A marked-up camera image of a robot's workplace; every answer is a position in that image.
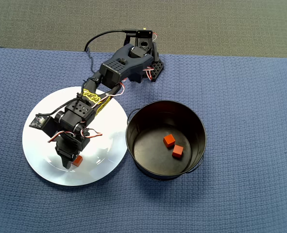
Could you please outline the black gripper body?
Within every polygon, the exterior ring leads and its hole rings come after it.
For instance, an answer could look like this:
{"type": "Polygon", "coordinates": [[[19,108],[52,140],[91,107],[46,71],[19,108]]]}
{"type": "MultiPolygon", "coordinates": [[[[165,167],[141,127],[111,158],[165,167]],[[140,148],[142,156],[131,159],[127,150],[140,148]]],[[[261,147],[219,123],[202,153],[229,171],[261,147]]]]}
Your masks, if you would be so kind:
{"type": "Polygon", "coordinates": [[[55,150],[59,156],[73,158],[76,151],[83,151],[89,143],[89,138],[71,132],[58,132],[52,137],[52,141],[56,142],[55,150]]]}

